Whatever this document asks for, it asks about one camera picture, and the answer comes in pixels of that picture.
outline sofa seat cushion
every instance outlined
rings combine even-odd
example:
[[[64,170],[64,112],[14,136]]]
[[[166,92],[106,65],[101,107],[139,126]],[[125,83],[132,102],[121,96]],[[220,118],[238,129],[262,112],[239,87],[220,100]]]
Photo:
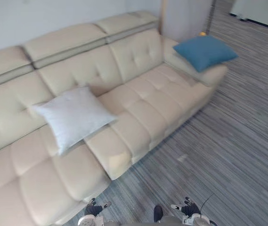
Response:
[[[57,156],[48,125],[0,150],[0,226],[50,225],[110,180],[83,142]]]
[[[161,64],[98,98],[118,119],[85,141],[116,179],[190,117],[211,92]]]

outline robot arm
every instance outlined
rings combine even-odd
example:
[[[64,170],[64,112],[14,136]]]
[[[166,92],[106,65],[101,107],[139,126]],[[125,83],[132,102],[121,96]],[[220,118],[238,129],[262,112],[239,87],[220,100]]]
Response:
[[[201,214],[197,205],[189,197],[185,197],[184,203],[186,204],[186,206],[178,206],[178,205],[172,204],[171,208],[175,210],[180,210],[182,213],[184,213],[188,217],[191,217],[194,213]]]
[[[90,202],[86,206],[84,215],[93,215],[96,217],[102,210],[112,205],[111,202],[107,202],[101,206],[96,206],[95,204],[96,204],[95,198],[91,199]]]

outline wall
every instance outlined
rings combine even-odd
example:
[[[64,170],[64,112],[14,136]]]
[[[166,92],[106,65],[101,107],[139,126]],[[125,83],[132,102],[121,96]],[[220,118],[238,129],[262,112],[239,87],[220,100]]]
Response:
[[[178,42],[202,31],[211,9],[211,0],[168,0],[163,35]]]
[[[167,2],[163,34],[177,41],[196,36],[211,1]],[[161,0],[0,0],[0,49],[72,24],[142,9],[160,16]]]
[[[147,10],[159,17],[161,12],[161,0],[126,0],[127,11]]]
[[[0,0],[0,49],[125,11],[124,0]]]

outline gray carpet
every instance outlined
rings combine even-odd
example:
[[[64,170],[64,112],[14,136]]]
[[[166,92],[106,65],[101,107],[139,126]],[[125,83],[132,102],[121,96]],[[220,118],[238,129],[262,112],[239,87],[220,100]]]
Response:
[[[106,219],[152,222],[153,207],[189,196],[219,226],[268,225],[268,28],[228,15],[219,0],[211,34],[240,56],[212,101],[101,194]],[[65,226],[77,225],[79,213]]]

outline cream leather sofa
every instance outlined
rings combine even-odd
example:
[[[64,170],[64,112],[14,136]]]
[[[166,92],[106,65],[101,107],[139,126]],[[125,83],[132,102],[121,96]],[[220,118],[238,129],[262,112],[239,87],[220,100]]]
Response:
[[[145,11],[0,50],[0,226],[61,225],[202,108],[226,74],[197,73]],[[90,85],[118,120],[57,156],[32,105]]]

